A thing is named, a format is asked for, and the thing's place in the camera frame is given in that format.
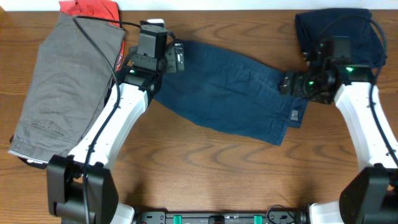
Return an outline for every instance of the wood grain surface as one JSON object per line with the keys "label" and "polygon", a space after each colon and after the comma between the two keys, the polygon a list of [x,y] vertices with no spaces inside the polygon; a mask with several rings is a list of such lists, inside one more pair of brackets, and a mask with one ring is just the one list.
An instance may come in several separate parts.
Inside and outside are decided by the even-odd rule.
{"label": "wood grain surface", "polygon": [[[240,52],[280,70],[303,70],[294,17],[301,11],[122,12],[124,21],[164,18],[181,39]],[[398,11],[373,11],[389,43],[381,101],[398,133]],[[7,153],[34,70],[39,44],[57,12],[8,12],[0,29],[0,223],[60,223],[47,208],[45,171]],[[126,48],[138,30],[126,27]],[[170,211],[260,211],[339,197],[357,174],[355,151],[333,105],[310,103],[300,129],[281,147],[199,127],[154,101],[119,154],[119,199]]]}

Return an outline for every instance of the wooden tabletop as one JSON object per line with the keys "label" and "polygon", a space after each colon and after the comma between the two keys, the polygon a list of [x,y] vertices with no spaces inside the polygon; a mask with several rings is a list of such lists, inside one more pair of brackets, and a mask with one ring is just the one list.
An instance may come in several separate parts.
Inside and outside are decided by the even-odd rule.
{"label": "wooden tabletop", "polygon": [[[304,70],[294,17],[300,11],[123,12],[124,21],[163,18],[177,37],[230,49],[280,70]],[[398,133],[398,11],[373,11],[388,43],[381,101]],[[57,12],[8,12],[0,28],[0,223],[60,223],[47,208],[45,171],[7,153],[39,44]],[[126,48],[138,30],[127,27]],[[121,202],[169,211],[264,211],[338,199],[358,172],[342,115],[310,103],[281,147],[199,127],[154,101],[135,124],[113,177]]]}

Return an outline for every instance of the gray fabric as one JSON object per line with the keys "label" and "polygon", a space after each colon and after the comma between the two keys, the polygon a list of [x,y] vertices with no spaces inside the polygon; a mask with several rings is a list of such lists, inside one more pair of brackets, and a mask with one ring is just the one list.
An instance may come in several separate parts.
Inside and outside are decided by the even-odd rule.
{"label": "gray fabric", "polygon": [[[125,32],[107,22],[78,21],[113,64]],[[10,153],[45,162],[54,154],[66,156],[100,115],[110,81],[99,53],[72,17],[61,13],[40,45]]]}

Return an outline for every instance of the green light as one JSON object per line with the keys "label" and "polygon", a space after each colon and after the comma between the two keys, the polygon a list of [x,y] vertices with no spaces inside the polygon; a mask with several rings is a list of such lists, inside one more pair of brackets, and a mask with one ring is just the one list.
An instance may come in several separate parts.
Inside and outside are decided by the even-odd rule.
{"label": "green light", "polygon": [[354,69],[351,68],[351,67],[346,67],[346,69],[347,69],[348,72],[352,72],[352,71],[354,70]]}

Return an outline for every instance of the navy blue fabric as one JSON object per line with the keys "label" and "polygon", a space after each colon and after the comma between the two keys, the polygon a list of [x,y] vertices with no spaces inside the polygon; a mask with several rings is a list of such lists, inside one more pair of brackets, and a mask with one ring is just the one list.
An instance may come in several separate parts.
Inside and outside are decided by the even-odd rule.
{"label": "navy blue fabric", "polygon": [[370,23],[357,18],[337,22],[322,37],[320,32],[335,19],[343,16],[359,15],[368,19],[372,14],[367,9],[322,9],[297,14],[295,18],[297,38],[302,52],[309,52],[319,38],[334,35],[348,36],[351,39],[351,54],[355,63],[372,68],[386,64],[383,49]]}
{"label": "navy blue fabric", "polygon": [[283,72],[195,41],[184,46],[185,71],[163,76],[155,99],[193,123],[280,145],[300,127],[307,100],[279,95]]}

